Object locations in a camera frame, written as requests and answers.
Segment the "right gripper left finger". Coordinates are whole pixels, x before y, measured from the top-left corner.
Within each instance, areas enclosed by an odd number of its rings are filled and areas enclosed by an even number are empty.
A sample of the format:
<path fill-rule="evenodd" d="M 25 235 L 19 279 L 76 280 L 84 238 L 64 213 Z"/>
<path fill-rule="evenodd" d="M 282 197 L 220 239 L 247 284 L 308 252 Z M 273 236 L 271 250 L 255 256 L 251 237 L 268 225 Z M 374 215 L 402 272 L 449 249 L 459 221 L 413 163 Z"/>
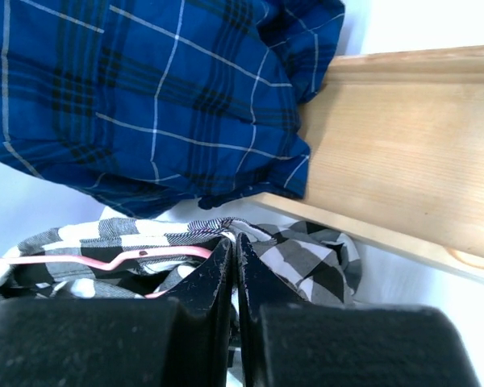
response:
<path fill-rule="evenodd" d="M 223 386 L 232 243 L 154 299 L 0 305 L 0 386 Z"/>

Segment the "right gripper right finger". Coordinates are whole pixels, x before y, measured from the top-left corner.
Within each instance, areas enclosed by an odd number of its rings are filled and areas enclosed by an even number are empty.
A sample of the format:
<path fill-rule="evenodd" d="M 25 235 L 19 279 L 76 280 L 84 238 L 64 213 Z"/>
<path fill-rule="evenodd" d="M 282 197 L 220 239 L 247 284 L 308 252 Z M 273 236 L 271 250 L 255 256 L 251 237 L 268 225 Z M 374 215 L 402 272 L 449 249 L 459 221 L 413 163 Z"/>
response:
<path fill-rule="evenodd" d="M 317 306 L 236 242 L 248 386 L 476 386 L 461 337 L 421 306 Z"/>

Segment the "black white checked shirt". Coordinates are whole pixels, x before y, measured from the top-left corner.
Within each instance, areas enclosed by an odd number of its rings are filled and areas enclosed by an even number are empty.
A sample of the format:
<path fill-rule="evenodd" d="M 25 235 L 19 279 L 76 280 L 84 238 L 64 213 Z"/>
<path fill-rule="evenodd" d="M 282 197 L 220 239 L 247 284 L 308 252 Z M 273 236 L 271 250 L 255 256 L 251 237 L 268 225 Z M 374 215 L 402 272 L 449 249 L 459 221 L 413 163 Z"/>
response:
<path fill-rule="evenodd" d="M 288 227 L 253 225 L 237 218 L 189 223 L 110 218 L 34 235 L 5 256 L 32 255 L 56 249 L 195 246 L 214 251 L 221 239 L 232 243 L 232 290 L 226 385 L 245 383 L 241 356 L 236 242 L 248 237 L 260 260 L 302 299 L 317 306 L 349 306 L 361 279 L 361 262 L 353 242 L 337 231 L 312 223 Z"/>

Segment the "pink wire hanger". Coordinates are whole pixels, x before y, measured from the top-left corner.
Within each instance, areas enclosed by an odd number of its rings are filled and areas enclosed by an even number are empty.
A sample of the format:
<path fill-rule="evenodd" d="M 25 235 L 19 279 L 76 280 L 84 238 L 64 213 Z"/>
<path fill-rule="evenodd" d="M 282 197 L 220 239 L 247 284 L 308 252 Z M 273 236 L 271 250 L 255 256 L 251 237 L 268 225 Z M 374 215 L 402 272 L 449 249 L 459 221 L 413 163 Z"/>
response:
<path fill-rule="evenodd" d="M 195 246 L 14 254 L 0 258 L 0 303 L 10 298 L 158 298 L 211 254 Z"/>

